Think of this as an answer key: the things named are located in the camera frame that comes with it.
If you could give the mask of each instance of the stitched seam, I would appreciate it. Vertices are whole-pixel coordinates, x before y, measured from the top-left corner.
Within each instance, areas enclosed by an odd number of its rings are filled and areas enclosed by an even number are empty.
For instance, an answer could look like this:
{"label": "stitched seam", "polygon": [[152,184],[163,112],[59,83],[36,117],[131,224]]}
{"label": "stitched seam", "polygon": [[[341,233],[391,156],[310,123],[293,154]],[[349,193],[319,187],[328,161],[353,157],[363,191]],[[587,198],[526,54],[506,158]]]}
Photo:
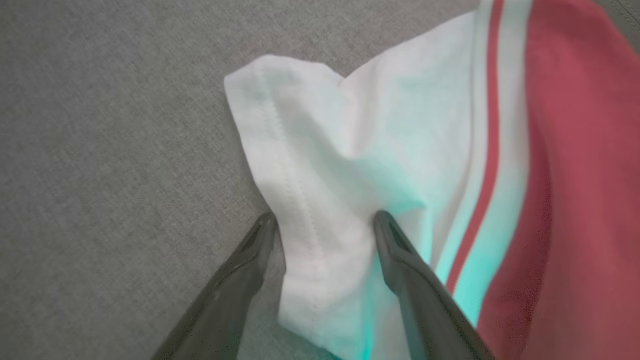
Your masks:
{"label": "stitched seam", "polygon": [[[266,103],[269,107],[269,110],[271,110],[272,116],[273,116],[273,120],[275,121],[275,127],[273,128],[273,131],[271,132],[272,134],[272,139],[274,139],[274,141],[277,142],[277,140],[279,138],[285,140],[285,153],[283,156],[283,159],[285,159],[286,162],[290,163],[292,162],[292,154],[291,154],[291,148],[286,145],[286,132],[284,131],[284,126],[282,125],[282,118],[278,112],[278,108],[275,106],[275,101],[270,98],[269,96],[269,91],[268,91],[268,87],[266,84],[266,80],[264,77],[264,73],[262,71],[262,67],[259,66],[260,63],[256,64],[256,72],[257,72],[257,78],[259,80],[260,83],[260,87],[261,90],[263,91],[263,95],[266,99]],[[267,111],[267,106],[264,107],[264,112],[265,112],[265,118],[267,120],[267,123],[269,123],[269,113]],[[312,231],[312,244],[313,247],[312,249],[316,251],[316,254],[314,254],[313,251],[311,251],[311,258],[314,261],[314,271],[316,273],[316,279],[320,279],[320,275],[321,272],[323,274],[326,274],[326,269],[322,269],[323,271],[321,271],[321,264],[325,264],[324,262],[324,252],[322,250],[322,246],[320,245],[320,241],[318,238],[318,234],[317,234],[317,228],[316,228],[316,224],[311,216],[310,210],[309,210],[309,206],[307,204],[307,199],[306,199],[306,194],[302,188],[302,185],[300,184],[300,182],[298,182],[297,186],[299,191],[297,192],[296,189],[293,187],[293,185],[291,184],[292,181],[297,181],[297,179],[293,176],[292,172],[291,172],[291,167],[287,167],[285,165],[283,165],[282,163],[280,163],[280,168],[282,169],[282,172],[285,174],[285,178],[287,180],[287,189],[289,190],[289,197],[291,198],[291,202],[295,205],[295,200],[296,200],[296,196],[295,195],[299,195],[299,203],[300,203],[300,207],[302,209],[302,214],[299,214],[300,217],[302,217],[303,215],[306,215],[305,217],[307,218],[307,220],[309,221],[310,227],[311,227],[311,231]],[[320,303],[320,298],[319,298],[319,294],[317,291],[314,292],[314,298],[312,301],[312,310],[313,310],[313,315],[312,315],[312,321],[311,321],[311,334],[317,338],[318,342],[320,343],[320,345],[323,347],[324,346],[324,336],[321,336],[320,334],[318,334],[317,331],[317,325],[318,325],[318,319],[319,319],[319,303]]]}
{"label": "stitched seam", "polygon": [[636,11],[633,5],[629,4],[625,0],[622,0],[622,3],[625,4],[626,7],[628,7],[628,10],[632,15],[635,15],[635,17],[640,17],[640,15],[638,15],[638,12]]}
{"label": "stitched seam", "polygon": [[640,31],[640,28],[638,28],[638,25],[636,25],[632,19],[629,19],[629,16],[627,15],[627,13],[622,11],[622,9],[618,6],[618,4],[616,4],[613,0],[609,0],[609,2],[616,8],[616,10],[620,13],[620,15],[622,15],[625,18],[625,20],[631,26],[633,26],[634,29],[636,29],[636,31]]}

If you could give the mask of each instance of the red and white garment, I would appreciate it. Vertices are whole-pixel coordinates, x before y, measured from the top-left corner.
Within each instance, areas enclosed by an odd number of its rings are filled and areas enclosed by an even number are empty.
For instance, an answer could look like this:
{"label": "red and white garment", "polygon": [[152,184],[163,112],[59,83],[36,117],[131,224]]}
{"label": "red and white garment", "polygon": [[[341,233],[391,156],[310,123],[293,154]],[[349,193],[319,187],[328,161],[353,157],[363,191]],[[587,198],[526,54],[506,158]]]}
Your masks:
{"label": "red and white garment", "polygon": [[267,56],[225,87],[288,329],[409,359],[387,209],[497,359],[638,358],[640,61],[591,1],[483,0],[347,78]]}

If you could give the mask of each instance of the gray background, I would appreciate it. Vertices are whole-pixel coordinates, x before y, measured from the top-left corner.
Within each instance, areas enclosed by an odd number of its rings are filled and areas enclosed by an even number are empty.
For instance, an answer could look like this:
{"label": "gray background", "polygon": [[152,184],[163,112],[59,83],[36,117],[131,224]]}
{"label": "gray background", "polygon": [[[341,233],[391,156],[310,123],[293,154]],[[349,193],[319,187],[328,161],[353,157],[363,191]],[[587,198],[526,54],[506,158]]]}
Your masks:
{"label": "gray background", "polygon": [[[599,0],[638,49],[630,3]],[[223,78],[273,53],[348,75],[476,0],[3,0],[0,359],[147,359],[268,208]],[[276,322],[240,359],[331,359]]]}

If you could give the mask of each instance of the white fabric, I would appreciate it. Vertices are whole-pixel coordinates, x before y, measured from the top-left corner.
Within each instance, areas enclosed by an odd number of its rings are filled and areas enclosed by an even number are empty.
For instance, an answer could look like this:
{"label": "white fabric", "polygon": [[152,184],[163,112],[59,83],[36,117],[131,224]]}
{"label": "white fabric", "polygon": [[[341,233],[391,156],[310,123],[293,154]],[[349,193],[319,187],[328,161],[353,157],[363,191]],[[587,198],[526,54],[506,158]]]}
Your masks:
{"label": "white fabric", "polygon": [[443,24],[346,79],[265,56],[225,80],[252,174],[280,224],[280,321],[342,359],[409,358],[375,256],[377,210],[396,216],[432,267],[455,255],[440,259],[470,176],[474,19]]}

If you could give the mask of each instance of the red stripe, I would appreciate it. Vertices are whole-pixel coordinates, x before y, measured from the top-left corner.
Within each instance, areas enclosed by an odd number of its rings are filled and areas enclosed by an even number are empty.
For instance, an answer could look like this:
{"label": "red stripe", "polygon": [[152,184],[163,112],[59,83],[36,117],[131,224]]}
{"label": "red stripe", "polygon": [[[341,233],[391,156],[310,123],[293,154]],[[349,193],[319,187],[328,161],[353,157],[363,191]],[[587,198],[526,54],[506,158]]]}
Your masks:
{"label": "red stripe", "polygon": [[467,227],[462,244],[456,259],[451,267],[449,278],[447,279],[447,289],[450,293],[456,291],[456,285],[460,278],[460,272],[464,266],[471,247],[473,246],[480,225],[484,220],[484,215],[489,207],[489,202],[493,195],[495,180],[498,175],[498,159],[499,159],[499,136],[500,136],[500,111],[498,102],[498,34],[500,29],[500,18],[502,17],[502,9],[504,0],[494,0],[491,10],[491,19],[489,21],[489,39],[487,45],[487,105],[488,105],[488,146],[486,169],[484,171],[484,179],[480,197],[471,216],[471,221]]}

